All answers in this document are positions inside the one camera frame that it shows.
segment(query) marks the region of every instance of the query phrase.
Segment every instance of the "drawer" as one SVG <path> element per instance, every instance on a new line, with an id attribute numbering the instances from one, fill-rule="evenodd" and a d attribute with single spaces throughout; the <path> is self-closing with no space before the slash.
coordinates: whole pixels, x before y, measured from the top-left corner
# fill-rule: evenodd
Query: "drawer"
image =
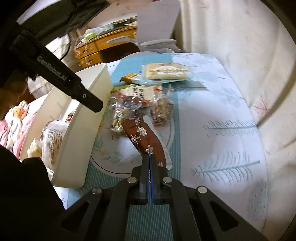
<path id="1" fill-rule="evenodd" d="M 90 66 L 93 66 L 95 64 L 99 64 L 99 63 L 102 63 L 103 60 L 101 58 L 101 55 L 99 52 L 97 53 L 93 53 L 87 57 L 84 57 L 82 59 L 79 59 L 79 62 L 82 66 L 82 68 L 87 68 L 87 67 L 90 67 Z"/>
<path id="2" fill-rule="evenodd" d="M 98 49 L 94 42 L 86 43 L 84 46 L 81 46 L 74 51 L 75 58 L 82 59 L 90 54 L 98 52 Z"/>
<path id="3" fill-rule="evenodd" d="M 137 29 L 133 28 L 133 29 L 128 29 L 128 30 L 125 30 L 125 31 L 122 31 L 122 32 L 118 32 L 118 33 L 108 35 L 106 37 L 98 39 L 96 41 L 96 45 L 97 45 L 99 50 L 103 50 L 103 49 L 107 49 L 107 48 L 117 46 L 117 45 L 120 45 L 120 44 L 128 43 L 128 42 L 120 42 L 120 43 L 108 44 L 106 42 L 108 40 L 118 38 L 118 37 L 121 37 L 121 36 L 127 36 L 127 35 L 129 35 L 131 39 L 134 39 L 135 36 L 133 35 L 133 33 L 135 33 L 136 31 L 137 31 Z"/>

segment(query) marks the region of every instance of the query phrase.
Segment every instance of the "gray chair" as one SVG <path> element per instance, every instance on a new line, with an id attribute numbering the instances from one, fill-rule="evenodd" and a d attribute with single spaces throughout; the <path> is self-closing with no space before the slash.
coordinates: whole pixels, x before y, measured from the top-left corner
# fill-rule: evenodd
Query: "gray chair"
<path id="1" fill-rule="evenodd" d="M 131 42 L 136 44 L 140 51 L 178 53 L 180 49 L 176 46 L 177 41 L 170 38 L 179 12 L 180 3 L 178 0 L 148 3 L 138 12 L 136 39 L 132 39 L 130 36 L 121 36 L 108 40 L 107 43 Z"/>

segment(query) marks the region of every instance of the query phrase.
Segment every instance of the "black cable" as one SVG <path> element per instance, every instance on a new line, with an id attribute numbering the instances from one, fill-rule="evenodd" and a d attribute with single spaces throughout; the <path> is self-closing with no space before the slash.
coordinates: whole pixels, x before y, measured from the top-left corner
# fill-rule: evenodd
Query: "black cable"
<path id="1" fill-rule="evenodd" d="M 66 53 L 60 58 L 60 60 L 62 60 L 62 59 L 63 59 L 63 58 L 69 53 L 69 51 L 70 51 L 70 47 L 71 47 L 71 38 L 70 38 L 70 35 L 69 35 L 69 34 L 67 34 L 67 35 L 68 35 L 68 38 L 69 38 L 69 47 L 68 47 Z"/>

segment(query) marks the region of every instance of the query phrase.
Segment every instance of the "table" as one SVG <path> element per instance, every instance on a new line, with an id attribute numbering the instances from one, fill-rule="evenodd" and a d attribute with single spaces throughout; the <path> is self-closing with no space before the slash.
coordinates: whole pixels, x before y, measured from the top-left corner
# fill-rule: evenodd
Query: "table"
<path id="1" fill-rule="evenodd" d="M 107 43 L 108 40 L 122 36 L 129 36 L 131 39 L 135 39 L 134 33 L 136 31 L 137 26 L 130 25 L 95 37 L 87 43 L 79 45 L 78 47 L 73 49 L 75 58 L 79 60 L 83 68 L 87 68 L 95 64 L 102 63 L 106 61 L 104 59 L 104 55 L 102 54 L 102 50 L 127 43 Z"/>
<path id="2" fill-rule="evenodd" d="M 262 231 L 268 197 L 267 168 L 256 124 L 238 87 L 214 56 L 204 54 L 140 56 L 109 63 L 108 71 L 118 85 L 116 78 L 124 69 L 134 71 L 149 61 L 190 66 L 194 81 L 206 86 L 194 87 L 194 82 L 172 84 L 173 118 L 165 127 L 158 127 L 173 162 L 169 176 L 192 188 L 208 187 Z M 69 191 L 68 206 L 93 186 L 115 185 L 141 163 L 127 138 L 106 130 L 110 114 L 105 112 L 98 131 L 85 185 Z M 126 240 L 173 240 L 168 208 L 132 206 Z"/>

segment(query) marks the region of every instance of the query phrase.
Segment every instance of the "metal screw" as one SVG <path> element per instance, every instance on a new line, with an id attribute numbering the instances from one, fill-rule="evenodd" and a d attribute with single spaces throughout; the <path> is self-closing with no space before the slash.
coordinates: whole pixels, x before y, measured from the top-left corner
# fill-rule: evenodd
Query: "metal screw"
<path id="1" fill-rule="evenodd" d="M 172 180 L 172 178 L 171 177 L 164 177 L 163 178 L 163 182 L 164 183 L 171 183 L 173 180 Z"/>
<path id="2" fill-rule="evenodd" d="M 198 190 L 199 193 L 202 193 L 202 194 L 207 193 L 207 188 L 206 187 L 203 187 L 203 186 L 198 187 L 197 190 Z"/>
<path id="3" fill-rule="evenodd" d="M 129 177 L 128 178 L 128 183 L 136 183 L 137 179 L 135 177 Z"/>
<path id="4" fill-rule="evenodd" d="M 93 194 L 100 194 L 102 192 L 102 188 L 95 187 L 91 191 L 93 192 Z"/>

